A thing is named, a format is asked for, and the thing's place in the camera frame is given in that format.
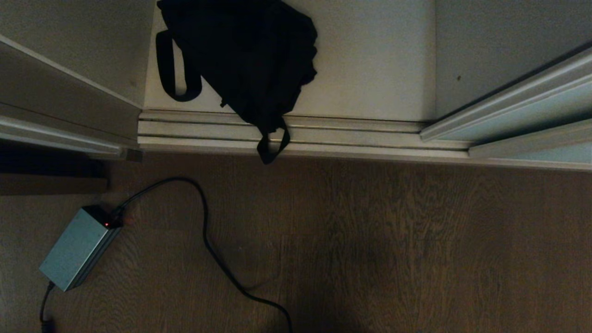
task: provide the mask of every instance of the black cable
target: black cable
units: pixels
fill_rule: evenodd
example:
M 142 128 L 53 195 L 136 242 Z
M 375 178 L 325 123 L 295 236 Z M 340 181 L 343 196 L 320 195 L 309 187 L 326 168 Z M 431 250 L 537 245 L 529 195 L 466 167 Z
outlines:
M 208 252 L 210 253 L 210 255 L 214 258 L 214 261 L 216 261 L 216 264 L 218 264 L 220 269 L 222 269 L 222 272 L 224 272 L 224 274 L 228 277 L 228 279 L 232 282 L 232 284 L 236 287 L 236 289 L 238 289 L 240 291 L 240 293 L 243 294 L 248 299 L 254 300 L 255 302 L 263 303 L 263 304 L 266 304 L 269 306 L 273 306 L 274 308 L 280 310 L 284 314 L 284 316 L 286 317 L 286 321 L 288 322 L 289 333 L 292 333 L 293 332 L 292 319 L 290 319 L 290 314 L 288 313 L 288 311 L 283 306 L 281 306 L 275 302 L 272 302 L 270 300 L 266 300 L 266 299 L 259 298 L 259 297 L 249 294 L 244 289 L 244 287 L 240 284 L 240 282 L 234 277 L 232 272 L 224 265 L 222 260 L 219 259 L 218 255 L 216 255 L 216 253 L 214 252 L 214 249 L 210 245 L 210 242 L 208 241 L 208 236 L 207 236 L 207 232 L 208 232 L 208 203 L 205 200 L 204 191 L 201 189 L 201 186 L 196 181 L 194 181 L 190 178 L 186 178 L 186 177 L 171 177 L 171 178 L 161 180 L 159 182 L 156 182 L 156 183 L 146 187 L 144 190 L 139 191 L 138 193 L 134 194 L 133 196 L 131 196 L 129 199 L 127 199 L 126 201 L 121 203 L 119 206 L 117 206 L 111 214 L 116 219 L 120 219 L 120 220 L 123 219 L 123 215 L 125 213 L 125 210 L 131 202 L 135 201 L 136 199 L 138 199 L 139 197 L 148 193 L 149 191 L 154 190 L 156 187 L 166 184 L 167 182 L 172 182 L 172 181 L 187 182 L 187 183 L 193 185 L 193 187 L 195 187 L 195 189 L 200 193 L 201 204 L 204 208 L 204 224 L 203 224 L 203 232 L 202 232 L 204 245 L 205 245 L 205 248 L 208 249 Z
M 41 333 L 53 333 L 53 320 L 45 320 L 43 319 L 43 312 L 45 312 L 45 303 L 47 302 L 47 297 L 49 293 L 52 292 L 53 288 L 56 285 L 49 281 L 47 285 L 47 290 L 45 291 L 45 296 L 43 296 L 43 301 L 41 302 L 41 310 L 39 311 L 39 320 L 41 321 Z

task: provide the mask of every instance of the black fabric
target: black fabric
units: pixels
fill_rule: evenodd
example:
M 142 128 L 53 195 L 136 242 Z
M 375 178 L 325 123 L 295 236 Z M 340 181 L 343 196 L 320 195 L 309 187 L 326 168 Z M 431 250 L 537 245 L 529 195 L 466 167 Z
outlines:
M 282 115 L 302 85 L 314 79 L 317 32 L 304 14 L 277 0 L 160 0 L 168 30 L 156 36 L 160 81 L 169 96 L 189 101 L 201 92 L 201 76 L 244 121 L 262 134 L 257 151 L 271 163 L 289 144 Z M 172 40 L 185 64 L 187 91 L 175 91 Z M 277 152 L 269 134 L 284 136 Z

